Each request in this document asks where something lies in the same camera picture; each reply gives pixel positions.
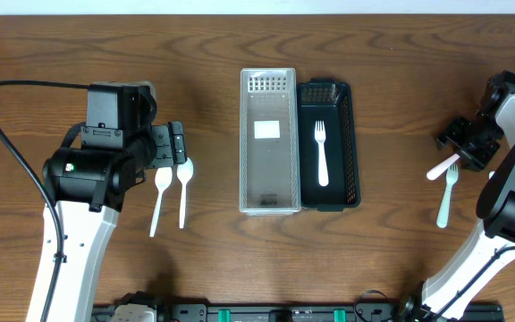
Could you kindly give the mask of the white plastic spoon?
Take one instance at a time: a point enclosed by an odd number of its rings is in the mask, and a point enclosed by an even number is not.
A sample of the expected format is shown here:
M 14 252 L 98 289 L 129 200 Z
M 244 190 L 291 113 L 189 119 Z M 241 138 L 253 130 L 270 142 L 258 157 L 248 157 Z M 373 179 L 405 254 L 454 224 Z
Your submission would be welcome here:
M 171 185 L 173 179 L 173 169 L 171 167 L 158 168 L 155 176 L 155 186 L 157 189 L 156 204 L 152 216 L 151 226 L 149 230 L 149 237 L 154 238 L 156 229 L 161 214 L 163 194 L 165 190 Z
M 182 185 L 181 190 L 181 202 L 179 211 L 179 228 L 185 227 L 186 220 L 186 205 L 187 205 L 187 186 L 194 174 L 194 166 L 190 158 L 186 160 L 184 164 L 178 165 L 177 167 L 177 178 Z
M 433 167 L 426 173 L 426 178 L 430 181 L 436 180 L 441 174 L 443 174 L 451 165 L 459 160 L 460 156 L 458 154 L 453 154 L 452 156 L 445 159 L 440 164 Z

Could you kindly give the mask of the pale green plastic fork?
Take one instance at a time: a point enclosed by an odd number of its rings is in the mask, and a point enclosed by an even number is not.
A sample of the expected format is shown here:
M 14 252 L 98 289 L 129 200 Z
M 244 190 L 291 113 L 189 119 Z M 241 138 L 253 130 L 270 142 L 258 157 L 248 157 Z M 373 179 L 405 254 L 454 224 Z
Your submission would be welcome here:
M 443 199 L 439 207 L 436 224 L 439 228 L 446 228 L 449 221 L 450 204 L 452 197 L 453 185 L 458 181 L 459 170 L 456 164 L 450 165 L 446 171 L 446 187 L 443 194 Z

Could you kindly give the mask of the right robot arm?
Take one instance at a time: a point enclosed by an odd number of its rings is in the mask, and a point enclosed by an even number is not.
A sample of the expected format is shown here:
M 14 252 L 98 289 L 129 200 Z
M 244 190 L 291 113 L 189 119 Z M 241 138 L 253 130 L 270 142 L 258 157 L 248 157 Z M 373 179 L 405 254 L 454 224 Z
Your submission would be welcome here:
M 446 266 L 422 285 L 419 295 L 399 307 L 399 321 L 457 321 L 472 299 L 515 259 L 515 73 L 492 76 L 476 118 L 454 119 L 437 137 L 454 154 L 427 173 L 433 180 L 461 161 L 483 171 L 506 139 L 510 150 L 481 191 L 477 223 Z

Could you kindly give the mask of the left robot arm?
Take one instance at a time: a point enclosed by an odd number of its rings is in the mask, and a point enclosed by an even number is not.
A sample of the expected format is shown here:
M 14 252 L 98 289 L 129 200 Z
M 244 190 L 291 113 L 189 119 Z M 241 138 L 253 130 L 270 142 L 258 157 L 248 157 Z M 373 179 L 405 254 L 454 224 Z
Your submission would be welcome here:
M 125 193 L 187 160 L 179 122 L 156 125 L 148 81 L 95 82 L 85 123 L 44 163 L 44 240 L 27 319 L 88 321 Z

